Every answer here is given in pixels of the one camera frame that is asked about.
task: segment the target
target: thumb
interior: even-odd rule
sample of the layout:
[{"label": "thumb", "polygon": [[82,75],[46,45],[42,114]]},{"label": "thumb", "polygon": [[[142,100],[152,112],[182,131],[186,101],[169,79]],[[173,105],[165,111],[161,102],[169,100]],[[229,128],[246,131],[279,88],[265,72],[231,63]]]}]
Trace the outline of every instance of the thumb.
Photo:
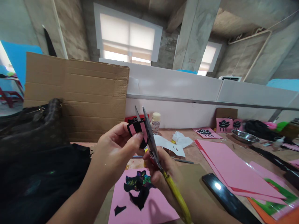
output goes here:
[{"label": "thumb", "polygon": [[125,146],[122,148],[122,156],[123,158],[126,158],[128,161],[131,159],[131,157],[137,152],[137,150],[140,148],[140,145],[143,140],[143,133],[138,132],[133,137],[131,137]]}]

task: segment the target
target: smartphone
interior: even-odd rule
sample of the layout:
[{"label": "smartphone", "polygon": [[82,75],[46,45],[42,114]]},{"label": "smartphone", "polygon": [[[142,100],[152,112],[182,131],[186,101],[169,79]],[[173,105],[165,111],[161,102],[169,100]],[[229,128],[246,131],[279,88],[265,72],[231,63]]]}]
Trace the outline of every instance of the smartphone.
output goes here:
[{"label": "smartphone", "polygon": [[224,209],[239,222],[243,224],[261,224],[213,173],[202,176],[202,181],[207,185]]}]

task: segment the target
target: metal bowl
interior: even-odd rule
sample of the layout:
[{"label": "metal bowl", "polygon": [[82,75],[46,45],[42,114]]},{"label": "metal bowl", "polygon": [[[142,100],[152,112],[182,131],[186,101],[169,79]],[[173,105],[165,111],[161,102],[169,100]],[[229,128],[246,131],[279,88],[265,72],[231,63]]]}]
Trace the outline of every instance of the metal bowl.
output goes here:
[{"label": "metal bowl", "polygon": [[254,142],[259,142],[259,138],[254,135],[248,134],[247,132],[242,132],[239,130],[232,130],[235,139],[246,144],[252,144]]}]

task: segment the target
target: scissor blade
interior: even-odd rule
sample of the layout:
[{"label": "scissor blade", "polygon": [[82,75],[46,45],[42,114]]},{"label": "scissor blade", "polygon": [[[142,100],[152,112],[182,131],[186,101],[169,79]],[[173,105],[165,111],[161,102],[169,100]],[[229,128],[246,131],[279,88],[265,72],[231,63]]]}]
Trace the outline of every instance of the scissor blade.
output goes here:
[{"label": "scissor blade", "polygon": [[145,120],[145,125],[146,125],[147,137],[149,138],[149,142],[148,142],[149,149],[156,156],[156,159],[157,159],[156,162],[159,163],[159,155],[157,152],[157,146],[156,146],[154,134],[153,134],[152,128],[150,126],[150,120],[149,120],[149,117],[147,116],[147,112],[145,111],[144,107],[142,107],[142,108],[143,108],[144,120]]},{"label": "scissor blade", "polygon": [[139,116],[139,113],[138,113],[138,110],[137,110],[136,106],[135,106],[135,112],[136,112],[137,120],[138,120],[138,121],[141,121],[141,118],[140,118],[140,116]]}]

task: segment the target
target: pink paper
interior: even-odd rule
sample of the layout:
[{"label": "pink paper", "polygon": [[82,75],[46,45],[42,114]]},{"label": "pink paper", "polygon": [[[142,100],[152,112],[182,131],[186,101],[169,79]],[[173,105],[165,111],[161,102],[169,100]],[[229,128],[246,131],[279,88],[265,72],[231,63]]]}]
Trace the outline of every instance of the pink paper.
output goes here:
[{"label": "pink paper", "polygon": [[[147,175],[150,175],[147,168],[125,170],[120,179],[117,181],[114,186],[108,224],[158,224],[179,218],[176,211],[171,207],[164,195],[157,188],[151,188],[149,190],[149,195],[144,204],[144,208],[141,211],[133,204],[133,202],[130,201],[129,193],[124,190],[126,176],[135,177],[137,171],[142,172],[144,170]],[[131,193],[133,196],[138,196],[139,192],[131,190]],[[127,208],[115,216],[114,209],[116,206],[127,206]]]},{"label": "pink paper", "polygon": [[199,134],[202,138],[222,138],[220,135],[217,135],[211,128],[193,128],[197,134]]},{"label": "pink paper", "polygon": [[274,173],[272,173],[271,171],[267,170],[266,168],[262,167],[261,165],[251,161],[249,163],[249,165],[251,165],[253,167],[253,169],[258,173],[258,175],[261,178],[269,178],[271,180],[273,180],[275,183],[279,184],[280,186],[284,187],[285,184],[285,180],[277,175],[275,175]]},{"label": "pink paper", "polygon": [[260,200],[264,200],[264,201],[269,201],[269,202],[274,202],[274,203],[286,205],[286,203],[283,200],[279,199],[279,198],[273,198],[273,197],[262,195],[262,194],[253,194],[253,193],[248,193],[248,192],[244,192],[244,191],[234,191],[231,187],[229,187],[227,185],[227,183],[225,182],[223,177],[220,175],[219,171],[216,169],[216,167],[214,166],[212,161],[209,159],[209,157],[207,156],[205,151],[201,150],[201,146],[197,141],[198,140],[195,140],[194,142],[197,145],[197,147],[199,148],[200,152],[203,154],[204,158],[207,160],[208,164],[211,166],[212,170],[214,171],[214,173],[216,174],[218,179],[227,187],[227,189],[231,193],[239,195],[239,196],[243,196],[243,197],[260,199]]},{"label": "pink paper", "polygon": [[243,122],[242,119],[235,119],[235,120],[233,120],[233,129],[234,130],[243,131],[242,122]]},{"label": "pink paper", "polygon": [[227,133],[233,129],[233,120],[229,118],[216,118],[216,133]]},{"label": "pink paper", "polygon": [[228,186],[275,198],[286,197],[271,187],[223,143],[197,140]]}]

